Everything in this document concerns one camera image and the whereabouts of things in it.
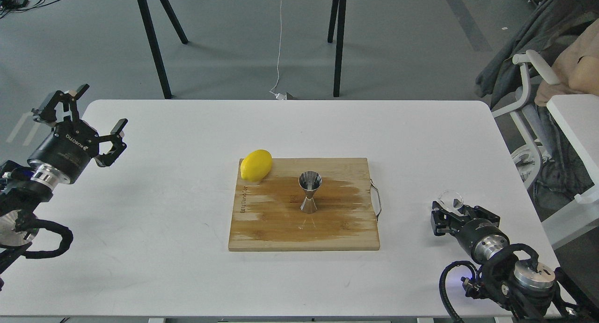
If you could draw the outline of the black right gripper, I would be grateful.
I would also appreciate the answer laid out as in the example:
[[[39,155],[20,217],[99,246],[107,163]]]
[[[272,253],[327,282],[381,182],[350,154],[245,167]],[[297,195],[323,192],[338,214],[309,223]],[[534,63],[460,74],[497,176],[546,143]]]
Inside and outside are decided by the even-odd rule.
[[[473,219],[464,225],[462,216],[449,212],[438,201],[431,206],[431,227],[437,237],[453,235],[458,244],[477,264],[485,264],[492,256],[510,245],[498,228],[500,216],[481,206],[463,205],[463,215]]]

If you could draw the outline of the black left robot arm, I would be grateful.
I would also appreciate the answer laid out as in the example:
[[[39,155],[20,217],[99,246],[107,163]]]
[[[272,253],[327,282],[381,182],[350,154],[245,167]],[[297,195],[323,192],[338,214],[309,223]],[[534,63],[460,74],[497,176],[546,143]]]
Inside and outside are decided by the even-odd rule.
[[[26,166],[14,161],[1,165],[1,272],[19,257],[47,259],[66,253],[73,242],[73,232],[54,221],[37,218],[34,211],[53,197],[58,184],[73,184],[90,161],[109,167],[126,149],[126,118],[118,120],[111,132],[103,136],[80,118],[77,101],[88,88],[88,84],[83,84],[76,91],[48,95],[32,114],[35,122],[50,126],[51,133],[30,155]],[[30,250],[40,229],[60,235],[57,249]]]

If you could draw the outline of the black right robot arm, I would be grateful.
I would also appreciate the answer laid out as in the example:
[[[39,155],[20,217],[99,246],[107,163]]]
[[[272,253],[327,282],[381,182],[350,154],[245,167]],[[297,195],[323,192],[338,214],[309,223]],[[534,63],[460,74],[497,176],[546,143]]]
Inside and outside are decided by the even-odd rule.
[[[432,203],[433,234],[455,237],[470,256],[468,261],[449,264],[440,275],[440,298],[452,321],[461,323],[463,318],[451,305],[446,279],[459,266],[471,272],[469,278],[461,278],[466,297],[488,298],[511,312],[516,321],[547,323],[550,305],[565,321],[598,319],[598,307],[561,268],[552,270],[530,246],[511,243],[499,225],[500,216],[481,206],[458,205],[453,213],[440,200]]]

